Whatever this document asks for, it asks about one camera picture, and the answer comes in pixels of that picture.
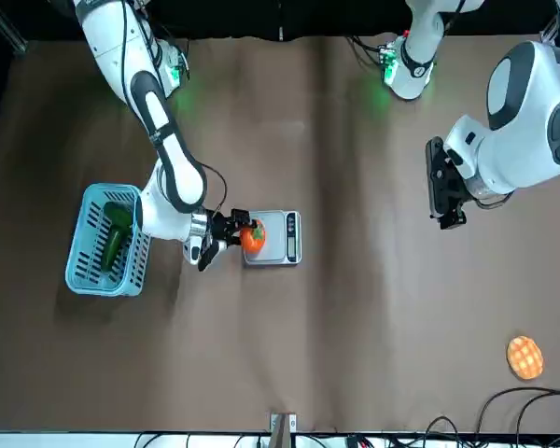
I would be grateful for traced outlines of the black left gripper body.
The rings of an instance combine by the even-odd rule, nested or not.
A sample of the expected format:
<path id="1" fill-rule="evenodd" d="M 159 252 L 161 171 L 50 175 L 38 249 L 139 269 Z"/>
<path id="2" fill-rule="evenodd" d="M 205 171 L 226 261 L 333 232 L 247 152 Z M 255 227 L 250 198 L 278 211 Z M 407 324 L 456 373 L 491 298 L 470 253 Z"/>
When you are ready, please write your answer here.
<path id="1" fill-rule="evenodd" d="M 463 177 L 458 172 L 452 159 L 448 156 L 443 161 L 441 171 L 441 211 L 444 214 L 453 213 L 470 201 L 470 195 Z"/>

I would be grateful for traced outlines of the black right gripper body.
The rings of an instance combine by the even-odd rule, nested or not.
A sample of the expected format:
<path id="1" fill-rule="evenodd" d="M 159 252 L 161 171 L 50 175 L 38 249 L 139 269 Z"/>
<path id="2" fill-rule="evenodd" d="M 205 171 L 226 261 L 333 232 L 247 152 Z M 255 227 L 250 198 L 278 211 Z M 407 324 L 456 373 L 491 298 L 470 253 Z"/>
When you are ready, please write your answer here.
<path id="1" fill-rule="evenodd" d="M 231 244 L 234 238 L 234 221 L 231 217 L 224 216 L 221 212 L 208 212 L 209 232 L 213 240 Z"/>

